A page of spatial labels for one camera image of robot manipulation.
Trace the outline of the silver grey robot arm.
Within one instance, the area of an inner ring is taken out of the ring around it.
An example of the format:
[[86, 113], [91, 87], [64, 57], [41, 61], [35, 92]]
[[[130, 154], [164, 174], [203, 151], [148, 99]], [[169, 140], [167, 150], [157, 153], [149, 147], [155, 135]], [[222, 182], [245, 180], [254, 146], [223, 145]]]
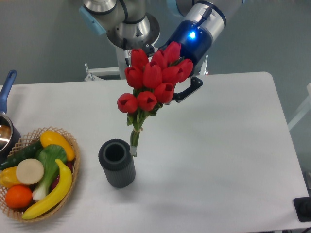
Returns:
[[[244, 2], [242, 0], [169, 0], [167, 7], [183, 20], [167, 42], [181, 43], [181, 56], [196, 66]], [[148, 57], [158, 50], [154, 46], [160, 35], [157, 19], [146, 12], [144, 0], [85, 0], [79, 13], [97, 35], [106, 34], [116, 49], [117, 67], [86, 69], [86, 80], [119, 75], [131, 65], [131, 50], [143, 49]]]

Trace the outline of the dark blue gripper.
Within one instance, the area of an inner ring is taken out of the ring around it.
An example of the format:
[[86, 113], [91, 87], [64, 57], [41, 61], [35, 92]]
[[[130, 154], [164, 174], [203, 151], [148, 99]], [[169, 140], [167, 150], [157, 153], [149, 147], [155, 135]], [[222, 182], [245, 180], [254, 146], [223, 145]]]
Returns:
[[[194, 65], [198, 64], [212, 44], [210, 34], [201, 28], [195, 27], [195, 23], [188, 20], [182, 21], [178, 25], [177, 29], [166, 42], [166, 46], [173, 41], [181, 44], [180, 56], [185, 59], [191, 59]], [[164, 48], [164, 45], [159, 48], [149, 43], [142, 45], [142, 50], [146, 54], [154, 54], [162, 48]], [[174, 93], [172, 101], [177, 103], [182, 102], [200, 89], [202, 85], [203, 81], [201, 79], [196, 76], [191, 77], [189, 87], [182, 92]]]

